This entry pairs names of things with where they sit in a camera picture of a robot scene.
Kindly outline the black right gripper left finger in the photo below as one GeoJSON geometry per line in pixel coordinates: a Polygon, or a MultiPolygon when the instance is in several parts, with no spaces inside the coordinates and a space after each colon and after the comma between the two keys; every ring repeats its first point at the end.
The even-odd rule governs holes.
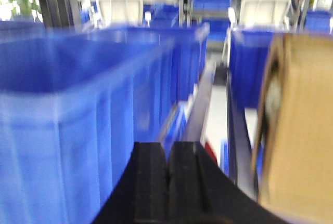
{"type": "Polygon", "coordinates": [[[93,223],[162,223],[167,218],[167,166],[158,142],[136,142],[121,179],[93,223]]]}

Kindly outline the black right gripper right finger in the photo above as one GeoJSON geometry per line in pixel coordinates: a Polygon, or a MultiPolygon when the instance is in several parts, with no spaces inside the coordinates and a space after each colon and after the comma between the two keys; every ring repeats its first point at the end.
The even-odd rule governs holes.
{"type": "Polygon", "coordinates": [[[285,223],[243,193],[199,142],[174,143],[169,223],[285,223]]]}

